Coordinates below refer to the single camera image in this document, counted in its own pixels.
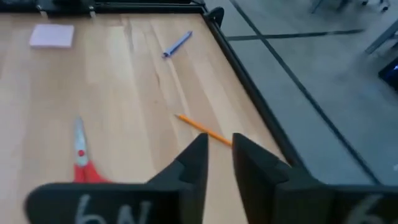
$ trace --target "floor tile line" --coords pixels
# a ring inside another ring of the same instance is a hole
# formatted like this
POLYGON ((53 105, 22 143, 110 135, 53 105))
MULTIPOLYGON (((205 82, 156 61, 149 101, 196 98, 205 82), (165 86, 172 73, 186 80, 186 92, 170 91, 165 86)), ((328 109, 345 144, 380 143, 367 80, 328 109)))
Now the floor tile line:
MULTIPOLYGON (((288 38, 302 38, 302 37, 324 37, 328 35, 351 35, 359 34, 364 32, 364 29, 352 29, 352 30, 337 30, 330 32, 308 32, 299 34, 266 34, 261 35, 265 39, 288 39, 288 38)), ((259 40, 258 35, 238 35, 226 37, 228 41, 239 41, 239 40, 259 40)))
POLYGON ((260 30, 254 25, 254 23, 250 20, 248 15, 242 10, 240 5, 235 0, 229 0, 231 4, 235 7, 235 9, 239 12, 242 18, 246 21, 249 27, 254 31, 254 33, 259 37, 259 40, 267 47, 272 56, 278 61, 279 65, 285 70, 290 79, 295 83, 297 88, 303 93, 304 97, 311 103, 315 111, 321 116, 324 122, 328 125, 333 134, 339 139, 340 143, 344 145, 344 147, 348 150, 348 152, 357 160, 359 166, 362 170, 371 178, 372 182, 376 185, 381 185, 380 180, 376 177, 376 175, 372 172, 372 170, 367 166, 366 161, 362 158, 360 154, 356 152, 353 146, 348 142, 348 140, 340 133, 338 128, 333 124, 331 119, 326 115, 321 106, 315 101, 310 92, 306 89, 306 87, 300 82, 297 76, 293 73, 293 71, 287 66, 287 64, 283 61, 282 57, 276 52, 276 50, 271 46, 271 44, 267 41, 267 39, 261 34, 260 30))

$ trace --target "scissors blade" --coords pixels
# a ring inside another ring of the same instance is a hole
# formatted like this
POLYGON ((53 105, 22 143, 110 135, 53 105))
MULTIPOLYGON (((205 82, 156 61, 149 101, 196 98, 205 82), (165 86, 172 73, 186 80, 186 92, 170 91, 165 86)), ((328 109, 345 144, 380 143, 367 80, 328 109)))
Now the scissors blade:
POLYGON ((83 120, 78 117, 75 120, 75 156, 76 164, 78 166, 86 166, 88 163, 88 155, 86 148, 85 132, 83 127, 83 120))

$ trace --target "chair leg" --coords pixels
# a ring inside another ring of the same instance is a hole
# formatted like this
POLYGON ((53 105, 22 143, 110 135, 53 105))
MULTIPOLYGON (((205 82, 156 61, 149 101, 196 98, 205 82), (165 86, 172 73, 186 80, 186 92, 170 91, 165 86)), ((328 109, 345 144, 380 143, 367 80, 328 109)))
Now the chair leg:
POLYGON ((337 7, 337 11, 342 11, 351 0, 341 0, 340 5, 337 7))

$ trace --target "scissors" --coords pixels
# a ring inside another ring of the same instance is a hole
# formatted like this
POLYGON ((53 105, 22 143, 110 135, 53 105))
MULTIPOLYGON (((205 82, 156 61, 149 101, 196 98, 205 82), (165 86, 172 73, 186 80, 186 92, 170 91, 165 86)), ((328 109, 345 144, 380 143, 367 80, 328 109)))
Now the scissors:
POLYGON ((75 120, 75 183, 104 183, 109 182, 100 176, 93 164, 90 161, 87 153, 85 132, 83 127, 83 120, 78 117, 75 120))

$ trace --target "red scissors handle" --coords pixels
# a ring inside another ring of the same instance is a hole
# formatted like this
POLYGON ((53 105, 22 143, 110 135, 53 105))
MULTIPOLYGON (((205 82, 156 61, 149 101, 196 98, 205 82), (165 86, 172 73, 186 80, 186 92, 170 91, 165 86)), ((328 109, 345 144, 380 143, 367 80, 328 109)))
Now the red scissors handle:
POLYGON ((110 182, 100 176, 95 170, 94 164, 89 161, 86 166, 79 166, 75 164, 75 179, 76 183, 107 183, 110 182))

